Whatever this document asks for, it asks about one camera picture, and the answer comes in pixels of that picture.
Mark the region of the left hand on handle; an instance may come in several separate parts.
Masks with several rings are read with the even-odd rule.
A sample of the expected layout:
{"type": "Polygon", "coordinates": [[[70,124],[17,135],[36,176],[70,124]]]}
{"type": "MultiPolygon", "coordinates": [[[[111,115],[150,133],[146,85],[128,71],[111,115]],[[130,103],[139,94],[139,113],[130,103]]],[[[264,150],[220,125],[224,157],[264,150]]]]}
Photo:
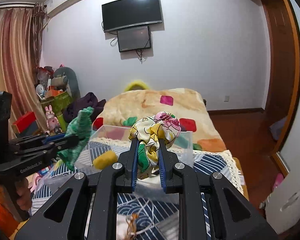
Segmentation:
{"type": "Polygon", "coordinates": [[[31,191],[28,186],[29,182],[26,178],[15,183],[18,194],[17,204],[24,211],[29,210],[32,206],[31,191]]]}

